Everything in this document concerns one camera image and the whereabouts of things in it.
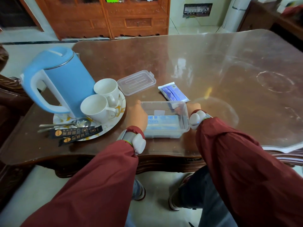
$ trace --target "mug handle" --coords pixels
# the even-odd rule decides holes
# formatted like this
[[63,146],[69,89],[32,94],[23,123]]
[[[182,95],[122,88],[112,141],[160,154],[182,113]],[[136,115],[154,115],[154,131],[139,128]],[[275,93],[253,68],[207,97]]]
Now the mug handle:
[[108,111],[111,111],[114,113],[114,114],[109,113],[109,115],[111,117],[110,119],[115,118],[117,116],[117,114],[119,113],[118,108],[106,107],[105,110],[108,110]]
[[107,100],[110,101],[111,104],[117,105],[115,98],[112,95],[109,95],[107,98],[108,98]]

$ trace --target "coffee table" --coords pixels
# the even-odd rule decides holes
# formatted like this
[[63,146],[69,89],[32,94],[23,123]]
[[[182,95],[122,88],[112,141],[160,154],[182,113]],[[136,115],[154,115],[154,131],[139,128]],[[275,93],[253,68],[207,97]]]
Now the coffee table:
[[[255,137],[279,160],[303,165],[303,54],[273,32],[82,41],[73,50],[95,81],[119,80],[140,70],[154,74],[157,83],[126,96],[127,106],[137,99],[165,101],[157,86],[174,81],[191,102]],[[57,103],[49,90],[43,96]],[[33,105],[3,145],[0,160],[35,163],[70,177],[117,139],[126,128],[125,114],[101,137],[58,147],[58,140],[37,133],[39,124],[52,123],[53,115]],[[185,133],[180,139],[147,139],[137,173],[192,172],[205,165],[190,137]]]

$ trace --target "spoon handle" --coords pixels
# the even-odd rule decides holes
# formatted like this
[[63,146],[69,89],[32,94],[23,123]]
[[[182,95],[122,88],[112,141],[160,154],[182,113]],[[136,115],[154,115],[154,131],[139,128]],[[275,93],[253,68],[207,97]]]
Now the spoon handle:
[[39,127],[55,127],[55,126],[67,126],[67,125],[74,125],[73,122],[70,123],[60,123],[60,124],[41,124]]
[[50,131],[52,129],[55,129],[55,128],[58,128],[58,127],[63,127],[63,126],[57,126],[57,127],[51,127],[51,128],[45,128],[45,129],[40,129],[37,131],[37,133],[42,133],[42,132],[45,132],[45,131]]

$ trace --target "kettle lid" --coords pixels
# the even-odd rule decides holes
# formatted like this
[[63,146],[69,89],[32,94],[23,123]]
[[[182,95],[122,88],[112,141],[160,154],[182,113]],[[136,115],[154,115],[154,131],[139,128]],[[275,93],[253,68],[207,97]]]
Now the kettle lid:
[[68,62],[74,56],[74,51],[67,47],[54,47],[39,53],[32,64],[40,64],[44,69],[50,69]]

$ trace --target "white cup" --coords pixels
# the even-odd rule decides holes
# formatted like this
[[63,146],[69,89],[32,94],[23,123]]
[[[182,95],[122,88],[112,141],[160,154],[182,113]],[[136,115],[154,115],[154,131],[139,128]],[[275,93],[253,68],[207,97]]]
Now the white cup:
[[94,85],[94,91],[106,97],[110,107],[117,107],[119,104],[119,90],[117,81],[113,79],[99,80]]
[[82,101],[80,109],[83,114],[95,122],[105,124],[118,114],[117,108],[108,106],[107,99],[102,95],[91,95]]

